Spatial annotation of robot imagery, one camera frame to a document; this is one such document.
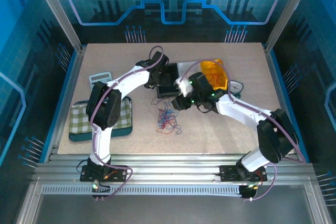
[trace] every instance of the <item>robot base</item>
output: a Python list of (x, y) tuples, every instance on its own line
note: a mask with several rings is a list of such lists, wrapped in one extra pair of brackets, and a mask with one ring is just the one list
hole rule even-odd
[(127, 169), (114, 169), (107, 166), (101, 166), (88, 159), (88, 165), (82, 167), (80, 174), (81, 182), (125, 182), (127, 178)]
[(239, 165), (221, 165), (216, 175), (221, 177), (221, 182), (267, 181), (266, 170), (263, 166), (251, 173)]

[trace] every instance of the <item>colorful wires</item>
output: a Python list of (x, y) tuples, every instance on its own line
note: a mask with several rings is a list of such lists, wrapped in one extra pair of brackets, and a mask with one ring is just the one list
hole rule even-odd
[(182, 127), (177, 123), (176, 113), (169, 99), (159, 99), (154, 102), (156, 97), (153, 98), (151, 105), (155, 105), (159, 111), (157, 132), (168, 135), (175, 131), (175, 134), (180, 135), (182, 133)]

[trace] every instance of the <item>tangled wires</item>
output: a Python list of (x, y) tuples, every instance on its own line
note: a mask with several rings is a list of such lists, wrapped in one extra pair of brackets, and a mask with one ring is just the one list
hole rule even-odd
[(205, 77), (210, 83), (212, 87), (218, 87), (221, 86), (219, 80), (220, 77), (223, 76), (221, 73), (213, 73), (213, 70), (215, 70), (215, 67), (217, 67), (216, 64), (213, 64), (213, 66), (210, 68), (210, 73), (206, 74)]
[(182, 127), (177, 123), (176, 113), (169, 99), (159, 99), (154, 102), (156, 97), (153, 98), (151, 105), (156, 105), (159, 110), (158, 125), (159, 128), (156, 129), (157, 132), (168, 135), (174, 130), (175, 134), (180, 135), (182, 133)]

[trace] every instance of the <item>orange object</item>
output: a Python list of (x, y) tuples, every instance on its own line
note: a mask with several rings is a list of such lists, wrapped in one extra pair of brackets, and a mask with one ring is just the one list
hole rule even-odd
[[(223, 64), (221, 60), (216, 59), (215, 61), (217, 61), (220, 64)], [(201, 72), (205, 74), (206, 79), (214, 88), (214, 90), (217, 89), (227, 90), (227, 83), (228, 83), (227, 75), (219, 65), (211, 61), (203, 61), (200, 63), (200, 65), (201, 65)]]

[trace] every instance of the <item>aluminum frame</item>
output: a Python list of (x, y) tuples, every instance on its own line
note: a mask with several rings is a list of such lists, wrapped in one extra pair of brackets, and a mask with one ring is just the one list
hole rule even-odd
[(65, 35), (68, 37), (71, 45), (73, 46), (74, 50), (77, 53), (80, 53), (83, 46), (73, 29), (70, 20), (68, 19), (66, 13), (64, 12), (61, 3), (59, 0), (46, 0), (47, 4), (49, 5), (51, 11), (53, 12), (54, 16), (56, 17), (57, 21), (61, 25)]
[(288, 0), (272, 32), (266, 41), (266, 53), (271, 52), (287, 22), (300, 3), (300, 0)]
[[(62, 29), (69, 38), (77, 52), (81, 52), (82, 45), (58, 0), (46, 0)], [(266, 51), (270, 52), (283, 28), (289, 20), (300, 0), (289, 0), (283, 10), (268, 41)], [(65, 98), (61, 104), (61, 111), (69, 109), (74, 91), (75, 80), (81, 66), (80, 58), (75, 62), (70, 83)], [(57, 141), (64, 118), (60, 117), (56, 124), (57, 130), (52, 135), (52, 143)], [(39, 164), (33, 175), (33, 181), (26, 194), (17, 223), (34, 223), (38, 212), (41, 195), (46, 192), (44, 188), (50, 185), (87, 187), (90, 183), (78, 180), (76, 165), (87, 155), (57, 155), (57, 146), (49, 149), (50, 159), (45, 164)], [(127, 164), (134, 168), (134, 177), (126, 186), (132, 185), (195, 185), (195, 186), (234, 186), (241, 183), (222, 183), (215, 174), (219, 172), (219, 165), (232, 165), (241, 158), (242, 154), (223, 155), (113, 155), (114, 164)], [(273, 176), (274, 171), (267, 167), (268, 176)], [(311, 164), (296, 164), (282, 161), (278, 165), (276, 185), (302, 185), (304, 184), (311, 212), (316, 223), (332, 223), (327, 207), (323, 201), (321, 190)]]

